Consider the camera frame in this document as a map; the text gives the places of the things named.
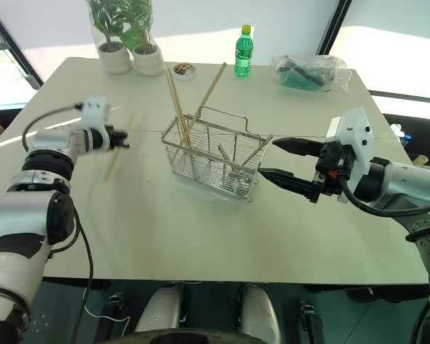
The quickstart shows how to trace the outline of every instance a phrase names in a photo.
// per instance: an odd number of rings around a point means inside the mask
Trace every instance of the black cable tie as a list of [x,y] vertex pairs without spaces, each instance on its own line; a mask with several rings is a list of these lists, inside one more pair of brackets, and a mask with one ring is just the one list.
[[416,242],[419,238],[430,235],[430,227],[422,229],[421,231],[416,231],[414,233],[406,235],[404,239],[408,242]]

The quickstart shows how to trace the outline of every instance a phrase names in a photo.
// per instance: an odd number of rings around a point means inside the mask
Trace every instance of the green leaves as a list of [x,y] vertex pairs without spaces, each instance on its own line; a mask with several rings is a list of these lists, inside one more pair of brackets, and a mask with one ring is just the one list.
[[105,35],[107,42],[112,36],[120,37],[124,45],[133,49],[151,46],[151,0],[89,0],[94,26]]

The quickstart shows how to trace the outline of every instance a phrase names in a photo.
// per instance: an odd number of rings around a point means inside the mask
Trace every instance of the metal utensil holder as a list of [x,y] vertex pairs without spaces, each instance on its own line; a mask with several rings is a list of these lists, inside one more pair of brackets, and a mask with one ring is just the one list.
[[[244,132],[198,118],[190,130],[191,144],[187,147],[180,144],[183,130],[174,118],[161,135],[172,171],[224,194],[251,201],[250,191],[270,137],[251,133],[244,116],[207,106],[202,107],[201,114],[202,110],[243,119]],[[193,117],[184,117],[188,126]]]

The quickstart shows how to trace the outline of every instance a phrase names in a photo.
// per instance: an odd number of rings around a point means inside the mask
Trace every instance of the small bowl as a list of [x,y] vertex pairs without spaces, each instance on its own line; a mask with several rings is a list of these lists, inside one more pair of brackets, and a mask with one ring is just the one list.
[[196,68],[191,63],[179,63],[173,66],[175,77],[180,80],[190,80],[196,76]]

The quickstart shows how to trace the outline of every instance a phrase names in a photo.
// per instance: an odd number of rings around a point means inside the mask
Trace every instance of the wooden chopstick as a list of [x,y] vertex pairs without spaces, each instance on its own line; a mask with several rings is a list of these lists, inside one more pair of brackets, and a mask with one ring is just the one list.
[[[126,125],[126,130],[130,130],[132,128],[132,124],[133,124],[134,120],[135,120],[135,116],[132,115],[129,118],[128,124]],[[112,160],[110,161],[110,165],[108,166],[107,173],[105,174],[105,177],[103,179],[104,183],[107,183],[110,180],[110,178],[113,174],[113,170],[116,166],[116,162],[118,161],[118,158],[120,156],[120,152],[122,152],[122,151],[123,151],[123,149],[118,149],[118,148],[115,149],[115,152],[113,153]]]
[[189,136],[185,136],[185,133],[188,131],[188,127],[186,127],[185,118],[183,116],[183,110],[181,108],[181,103],[178,98],[177,89],[175,87],[175,82],[173,81],[173,76],[171,74],[170,69],[167,69],[166,71],[166,78],[167,78],[167,84],[169,86],[169,91],[171,91],[171,97],[172,97],[173,106],[175,107],[177,121],[182,132],[180,144],[184,142],[186,146],[189,147],[191,146],[191,140]]
[[183,134],[182,139],[180,140],[180,144],[182,144],[185,140],[185,138],[189,138],[189,132],[191,131],[194,123],[196,122],[196,120],[201,117],[201,109],[202,107],[206,104],[207,100],[210,97],[210,94],[212,93],[212,91],[214,90],[218,80],[220,80],[221,75],[224,72],[224,69],[226,68],[227,64],[226,62],[223,62],[223,64],[221,65],[220,70],[218,71],[218,74],[215,76],[214,81],[212,81],[209,90],[207,91],[206,95],[204,95],[204,98],[202,98],[201,104],[198,107],[198,110],[196,111],[196,113],[194,114],[193,118],[191,119],[191,122],[188,125],[188,129],[185,130],[185,133]]

